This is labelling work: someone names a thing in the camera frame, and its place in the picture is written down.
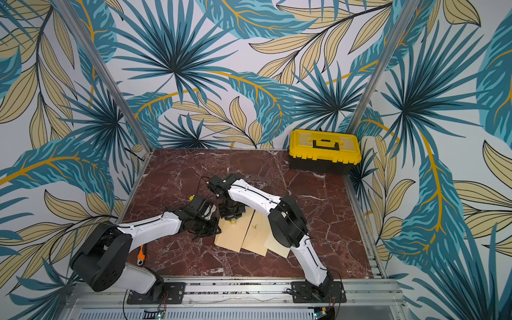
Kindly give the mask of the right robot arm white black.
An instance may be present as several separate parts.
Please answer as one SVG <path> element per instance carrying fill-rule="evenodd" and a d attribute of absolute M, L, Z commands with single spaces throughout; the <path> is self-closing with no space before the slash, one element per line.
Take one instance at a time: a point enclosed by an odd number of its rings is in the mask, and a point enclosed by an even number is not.
<path fill-rule="evenodd" d="M 226 178 L 213 176 L 207 188 L 222 202 L 221 217 L 238 218 L 243 207 L 263 214 L 269 220 L 274 239 L 293 252 L 305 276 L 305 288 L 297 292 L 306 301 L 324 302 L 336 298 L 335 278 L 315 252 L 307 220 L 296 200 L 290 195 L 278 197 L 248 184 L 237 174 Z"/>

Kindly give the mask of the manila envelope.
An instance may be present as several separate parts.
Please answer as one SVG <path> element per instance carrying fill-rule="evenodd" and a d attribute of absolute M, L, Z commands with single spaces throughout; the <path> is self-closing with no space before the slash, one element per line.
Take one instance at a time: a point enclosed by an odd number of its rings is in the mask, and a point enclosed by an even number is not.
<path fill-rule="evenodd" d="M 290 248 L 289 247 L 285 247 L 283 245 L 281 245 L 273 236 L 272 233 L 270 233 L 264 243 L 264 247 L 269 250 L 269 251 L 272 251 L 273 253 L 276 253 L 278 254 L 279 256 L 283 257 L 283 258 L 288 258 L 288 255 L 289 255 L 289 252 L 290 252 Z"/>
<path fill-rule="evenodd" d="M 254 209 L 246 207 L 242 216 L 234 222 L 220 219 L 219 227 L 221 233 L 215 236 L 214 244 L 218 247 L 239 253 L 254 212 Z"/>
<path fill-rule="evenodd" d="M 270 233 L 271 228 L 267 216 L 255 211 L 241 248 L 265 257 L 267 254 L 265 242 Z"/>

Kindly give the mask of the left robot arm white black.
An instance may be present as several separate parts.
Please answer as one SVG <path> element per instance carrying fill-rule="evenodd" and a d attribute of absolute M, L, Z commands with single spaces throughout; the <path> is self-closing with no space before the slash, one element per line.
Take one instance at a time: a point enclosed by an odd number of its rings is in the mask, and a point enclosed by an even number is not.
<path fill-rule="evenodd" d="M 119 225 L 100 223 L 72 257 L 70 267 L 95 292 L 116 287 L 156 303 L 165 296 L 163 278 L 129 263 L 129 254 L 183 232 L 195 238 L 215 236 L 221 233 L 215 211 L 213 202 L 196 196 L 181 209 L 165 209 L 148 219 Z"/>

